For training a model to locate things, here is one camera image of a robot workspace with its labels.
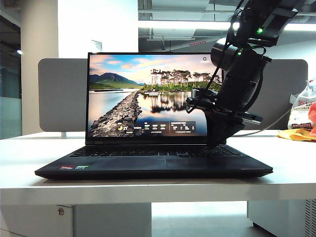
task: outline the plastic bag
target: plastic bag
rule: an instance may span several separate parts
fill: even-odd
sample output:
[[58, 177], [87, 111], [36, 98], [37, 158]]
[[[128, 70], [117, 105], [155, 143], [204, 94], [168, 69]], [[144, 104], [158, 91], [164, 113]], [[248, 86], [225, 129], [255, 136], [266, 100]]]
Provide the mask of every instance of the plastic bag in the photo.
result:
[[308, 81], [306, 88], [297, 96], [288, 120], [288, 129], [305, 128], [312, 130], [316, 126], [308, 116], [314, 102], [316, 102], [316, 78]]

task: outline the laptop display bezel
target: laptop display bezel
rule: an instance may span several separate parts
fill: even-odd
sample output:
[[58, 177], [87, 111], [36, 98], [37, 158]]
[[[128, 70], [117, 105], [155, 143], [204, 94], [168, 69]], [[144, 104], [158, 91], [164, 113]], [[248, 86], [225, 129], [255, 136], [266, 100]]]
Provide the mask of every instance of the laptop display bezel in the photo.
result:
[[157, 137], [91, 137], [88, 132], [89, 116], [89, 75], [90, 75], [90, 56], [91, 55], [205, 55], [210, 52], [98, 52], [88, 53], [87, 59], [87, 88], [86, 88], [86, 118], [85, 118], [85, 144], [107, 144], [107, 145], [170, 145], [188, 144], [204, 145], [206, 136], [157, 136]]

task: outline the fluorescent light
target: fluorescent light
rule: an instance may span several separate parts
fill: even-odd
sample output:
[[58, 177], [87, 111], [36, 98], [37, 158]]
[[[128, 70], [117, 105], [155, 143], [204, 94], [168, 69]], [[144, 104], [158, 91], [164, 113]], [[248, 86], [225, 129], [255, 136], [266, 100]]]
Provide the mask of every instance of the fluorescent light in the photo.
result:
[[316, 31], [316, 24], [287, 24], [285, 31]]
[[228, 30], [230, 22], [212, 21], [138, 21], [139, 28]]
[[185, 37], [185, 36], [154, 36], [147, 39], [147, 41], [161, 41], [161, 40], [195, 40], [194, 37]]
[[[206, 29], [206, 30], [228, 30], [230, 22], [214, 21], [138, 21], [139, 28], [159, 29]], [[239, 23], [234, 23], [234, 30], [239, 28]], [[316, 24], [287, 24], [286, 31], [316, 31]]]

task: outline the laptop keyboard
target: laptop keyboard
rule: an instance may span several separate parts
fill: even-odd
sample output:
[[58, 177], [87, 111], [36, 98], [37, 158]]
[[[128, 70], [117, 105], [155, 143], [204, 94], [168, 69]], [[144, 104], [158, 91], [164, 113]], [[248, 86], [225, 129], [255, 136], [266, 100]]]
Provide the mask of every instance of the laptop keyboard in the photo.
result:
[[166, 149], [166, 150], [129, 150], [122, 151], [92, 149], [84, 147], [70, 157], [116, 157], [116, 156], [179, 156], [179, 157], [209, 157], [209, 156], [241, 156], [242, 154], [234, 148], [228, 146], [217, 146], [213, 150], [207, 148], [194, 149]]

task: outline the ceiling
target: ceiling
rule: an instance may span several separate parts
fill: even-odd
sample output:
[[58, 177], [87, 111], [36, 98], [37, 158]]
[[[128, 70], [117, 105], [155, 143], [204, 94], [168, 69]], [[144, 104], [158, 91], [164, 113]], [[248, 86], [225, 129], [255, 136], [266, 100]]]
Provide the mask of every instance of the ceiling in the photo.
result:
[[[6, 3], [13, 3], [14, 1], [4, 1], [1, 3], [1, 11], [11, 6]], [[16, 50], [21, 48], [21, 32], [20, 27], [11, 23], [5, 17], [0, 15], [0, 55], [1, 67], [7, 68], [10, 71], [18, 72], [20, 70], [21, 55]]]
[[[139, 20], [225, 21], [228, 22], [240, 0], [138, 0]], [[302, 0], [293, 23], [316, 24], [316, 0]], [[227, 31], [202, 29], [139, 28], [139, 51], [206, 51]], [[279, 44], [316, 39], [316, 32], [284, 32]]]

